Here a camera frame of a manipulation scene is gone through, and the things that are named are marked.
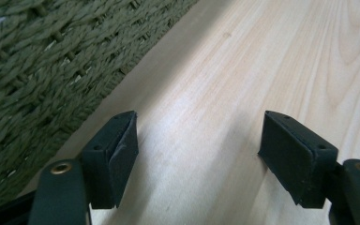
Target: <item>wooden table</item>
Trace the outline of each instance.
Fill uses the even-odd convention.
[[[94,224],[328,224],[330,202],[294,205],[257,152],[271,110],[360,158],[360,2],[201,0],[52,161],[129,110],[140,154]]]

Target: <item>light wood grain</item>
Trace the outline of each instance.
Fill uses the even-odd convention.
[[[257,152],[272,110],[360,158],[360,1],[201,0],[52,161],[128,110],[140,154],[95,224],[328,224],[330,202],[294,205]]]

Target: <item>wooden surface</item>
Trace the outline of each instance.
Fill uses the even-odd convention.
[[[330,202],[294,205],[257,152],[271,110],[360,158],[360,1],[201,0],[52,161],[129,110],[140,154],[95,224],[328,224]]]

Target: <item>woven basket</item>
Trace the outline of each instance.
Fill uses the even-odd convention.
[[[0,204],[197,0],[0,0]]]

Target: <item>woven rope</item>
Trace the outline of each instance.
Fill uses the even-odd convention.
[[[0,0],[0,204],[197,0]]]

